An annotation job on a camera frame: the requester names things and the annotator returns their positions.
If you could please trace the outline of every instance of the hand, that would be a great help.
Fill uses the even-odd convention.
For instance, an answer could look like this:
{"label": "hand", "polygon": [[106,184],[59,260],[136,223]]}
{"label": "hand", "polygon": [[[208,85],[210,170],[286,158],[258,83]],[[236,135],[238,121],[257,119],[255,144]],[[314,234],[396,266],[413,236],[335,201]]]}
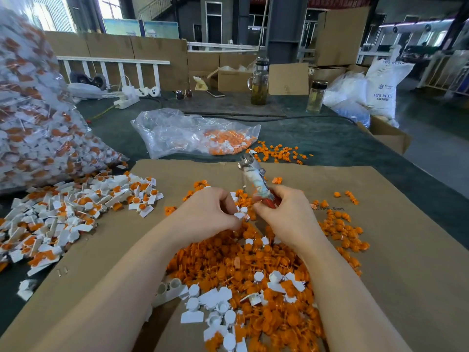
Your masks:
{"label": "hand", "polygon": [[271,188],[281,197],[282,203],[280,206],[271,209],[258,202],[253,207],[259,216],[272,227],[273,233],[282,242],[299,253],[312,240],[321,236],[325,237],[308,199],[301,190],[283,185],[272,185]]}
{"label": "hand", "polygon": [[224,230],[239,230],[241,220],[229,191],[208,187],[198,190],[161,223],[170,227],[171,239],[186,247]]}

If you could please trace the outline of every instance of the forearm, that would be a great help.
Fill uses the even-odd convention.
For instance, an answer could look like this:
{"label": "forearm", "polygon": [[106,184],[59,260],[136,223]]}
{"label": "forearm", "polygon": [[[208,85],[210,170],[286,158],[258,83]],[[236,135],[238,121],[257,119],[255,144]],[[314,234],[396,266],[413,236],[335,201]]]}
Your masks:
{"label": "forearm", "polygon": [[300,254],[308,267],[331,351],[410,351],[320,228]]}
{"label": "forearm", "polygon": [[177,250],[165,220],[142,237],[35,351],[130,351]]}

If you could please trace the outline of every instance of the paper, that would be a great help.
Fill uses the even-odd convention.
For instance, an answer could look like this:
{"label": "paper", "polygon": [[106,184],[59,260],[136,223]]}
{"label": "paper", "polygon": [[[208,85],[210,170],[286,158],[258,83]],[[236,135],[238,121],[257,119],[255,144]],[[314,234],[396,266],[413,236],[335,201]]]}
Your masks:
{"label": "paper", "polygon": [[[371,247],[365,253],[352,253],[362,264],[362,281],[414,352],[427,352],[428,346],[436,351],[467,350],[469,337],[462,322],[469,320],[469,252],[463,246],[371,167],[274,163],[263,167],[268,178],[283,177],[285,185],[304,190],[310,202],[327,199],[336,210],[350,215],[351,224],[363,228],[360,239]],[[46,278],[0,338],[0,351],[32,349],[140,237],[165,218],[165,206],[182,204],[196,180],[205,179],[228,191],[245,184],[235,162],[146,159],[138,161],[132,172],[156,178],[165,197],[156,201],[155,210],[145,219],[132,210],[99,218],[96,233],[89,240],[78,240],[57,263],[56,269],[66,266],[73,275],[58,278],[54,270]],[[335,191],[345,190],[360,201],[358,206],[348,197],[333,197]],[[318,219],[326,216],[320,208],[314,213]],[[175,299],[158,307],[135,350],[205,351],[207,324],[181,325],[183,304]],[[41,316],[41,324],[35,316]]]}

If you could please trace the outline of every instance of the bag of plastic parts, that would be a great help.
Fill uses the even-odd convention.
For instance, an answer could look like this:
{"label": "bag of plastic parts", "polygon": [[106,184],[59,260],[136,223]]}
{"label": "bag of plastic parts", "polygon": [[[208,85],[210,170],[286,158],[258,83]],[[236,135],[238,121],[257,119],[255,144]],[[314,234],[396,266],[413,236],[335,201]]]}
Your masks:
{"label": "bag of plastic parts", "polygon": [[361,122],[366,128],[370,126],[370,111],[352,100],[344,100],[331,107],[331,109],[342,117],[351,119],[353,122]]}
{"label": "bag of plastic parts", "polygon": [[173,153],[239,153],[253,144],[261,131],[261,125],[249,127],[224,119],[185,116],[171,108],[140,112],[130,122],[144,140],[151,159]]}
{"label": "bag of plastic parts", "polygon": [[366,73],[368,89],[366,105],[372,115],[394,119],[396,112],[396,86],[409,75],[414,64],[375,60]]}
{"label": "bag of plastic parts", "polygon": [[367,80],[363,73],[348,72],[335,79],[327,87],[326,93],[328,91],[335,91],[341,97],[345,96],[346,99],[358,102],[359,104],[366,104],[366,89]]}
{"label": "bag of plastic parts", "polygon": [[73,105],[44,32],[0,7],[0,193],[125,160]]}

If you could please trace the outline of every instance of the workbench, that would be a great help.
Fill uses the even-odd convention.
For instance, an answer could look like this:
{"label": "workbench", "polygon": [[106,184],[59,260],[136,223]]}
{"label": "workbench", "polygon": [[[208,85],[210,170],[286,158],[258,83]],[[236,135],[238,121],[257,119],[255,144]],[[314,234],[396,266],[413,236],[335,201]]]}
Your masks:
{"label": "workbench", "polygon": [[[469,200],[442,184],[431,175],[404,159],[370,134],[363,132],[356,125],[338,117],[323,106],[316,117],[307,117],[305,113],[307,96],[269,97],[269,111],[253,109],[249,106],[249,94],[227,94],[226,98],[209,97],[205,92],[194,92],[192,99],[178,102],[173,100],[173,93],[163,93],[161,104],[155,100],[142,99],[137,104],[124,109],[112,109],[100,118],[91,121],[90,127],[113,149],[130,158],[132,167],[139,159],[149,158],[143,140],[132,128],[130,121],[141,111],[163,107],[180,108],[184,112],[225,113],[234,116],[237,121],[253,126],[257,121],[262,125],[259,140],[267,145],[298,146],[299,152],[313,154],[304,160],[304,165],[355,166],[369,165],[379,171],[397,189],[406,195],[432,220],[446,230],[464,247],[469,248],[469,236],[463,218],[469,212]],[[80,102],[77,107],[85,119],[90,119],[112,105],[114,99],[88,100]],[[236,109],[242,116],[236,116]],[[203,156],[173,154],[165,159],[185,159],[198,162],[238,161],[239,155]],[[0,198],[1,216],[9,210],[14,197],[22,198],[20,192]],[[15,264],[0,274],[0,301],[2,314],[0,318],[0,335],[24,306],[16,292],[18,284],[25,279],[29,266],[26,263]],[[46,269],[33,278],[42,281],[52,270]]]}

